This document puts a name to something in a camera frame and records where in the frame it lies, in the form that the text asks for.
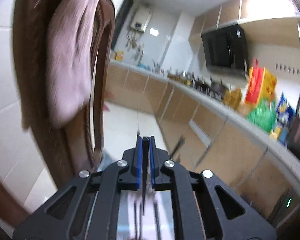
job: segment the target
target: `white floor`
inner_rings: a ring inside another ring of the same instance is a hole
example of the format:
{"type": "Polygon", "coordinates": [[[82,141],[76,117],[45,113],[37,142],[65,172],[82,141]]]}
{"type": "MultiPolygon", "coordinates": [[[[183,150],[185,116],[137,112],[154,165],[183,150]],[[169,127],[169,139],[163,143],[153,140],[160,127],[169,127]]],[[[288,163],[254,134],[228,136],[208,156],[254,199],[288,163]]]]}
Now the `white floor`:
{"type": "MultiPolygon", "coordinates": [[[[136,146],[138,130],[140,136],[154,136],[157,148],[166,150],[162,134],[154,115],[139,113],[107,102],[109,111],[103,115],[104,149],[114,160],[120,160],[125,150],[136,146]]],[[[35,211],[57,188],[47,168],[44,168],[29,193],[24,207],[35,211]]]]}

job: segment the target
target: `white water heater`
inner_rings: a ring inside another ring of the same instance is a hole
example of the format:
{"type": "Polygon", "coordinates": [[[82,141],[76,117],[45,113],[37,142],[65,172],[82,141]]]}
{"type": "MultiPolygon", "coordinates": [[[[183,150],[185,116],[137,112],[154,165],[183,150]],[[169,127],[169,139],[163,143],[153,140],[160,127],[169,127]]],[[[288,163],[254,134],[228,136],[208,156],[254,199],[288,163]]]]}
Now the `white water heater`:
{"type": "Polygon", "coordinates": [[[148,23],[152,16],[152,10],[150,7],[140,5],[134,18],[131,22],[130,27],[134,30],[145,32],[148,26],[148,23]]]}

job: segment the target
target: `metal bolt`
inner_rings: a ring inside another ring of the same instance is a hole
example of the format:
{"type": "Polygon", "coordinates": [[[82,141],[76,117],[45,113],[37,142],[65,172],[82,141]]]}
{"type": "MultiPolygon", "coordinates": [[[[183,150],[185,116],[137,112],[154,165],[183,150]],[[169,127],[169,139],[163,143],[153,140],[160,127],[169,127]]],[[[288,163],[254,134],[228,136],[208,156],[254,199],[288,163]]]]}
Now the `metal bolt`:
{"type": "Polygon", "coordinates": [[[172,161],[172,160],[165,161],[164,166],[171,168],[174,166],[174,161],[172,161]]]}
{"type": "Polygon", "coordinates": [[[80,178],[86,178],[86,177],[88,177],[89,175],[90,175],[90,172],[89,172],[89,171],[86,171],[86,170],[80,171],[80,172],[79,172],[79,177],[80,177],[80,178]]]}
{"type": "Polygon", "coordinates": [[[119,167],[125,167],[125,166],[128,165],[128,162],[125,161],[125,160],[119,160],[119,161],[117,162],[117,165],[118,165],[119,167]]]}
{"type": "Polygon", "coordinates": [[[211,177],[213,176],[213,173],[212,173],[212,171],[210,171],[210,170],[204,170],[204,171],[202,172],[202,175],[203,175],[205,178],[211,178],[211,177]]]}

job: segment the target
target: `blue snack bag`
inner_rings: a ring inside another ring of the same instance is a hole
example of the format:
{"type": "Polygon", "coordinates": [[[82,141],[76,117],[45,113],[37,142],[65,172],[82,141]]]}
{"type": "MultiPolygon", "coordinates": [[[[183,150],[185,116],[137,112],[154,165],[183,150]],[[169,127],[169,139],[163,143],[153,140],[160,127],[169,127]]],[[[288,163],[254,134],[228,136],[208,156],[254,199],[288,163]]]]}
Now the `blue snack bag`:
{"type": "Polygon", "coordinates": [[[289,105],[287,99],[285,98],[283,92],[281,93],[281,98],[276,110],[277,120],[284,125],[290,127],[292,119],[295,117],[296,112],[289,105]]]}

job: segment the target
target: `pink towel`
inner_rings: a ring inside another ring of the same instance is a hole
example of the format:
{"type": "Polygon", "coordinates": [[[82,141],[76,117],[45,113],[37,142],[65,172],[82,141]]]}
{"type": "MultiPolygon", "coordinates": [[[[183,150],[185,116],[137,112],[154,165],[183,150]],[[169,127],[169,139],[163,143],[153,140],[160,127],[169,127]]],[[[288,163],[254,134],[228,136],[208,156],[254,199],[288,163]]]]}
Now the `pink towel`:
{"type": "Polygon", "coordinates": [[[90,46],[99,0],[62,0],[47,32],[47,98],[51,124],[61,128],[91,94],[90,46]]]}

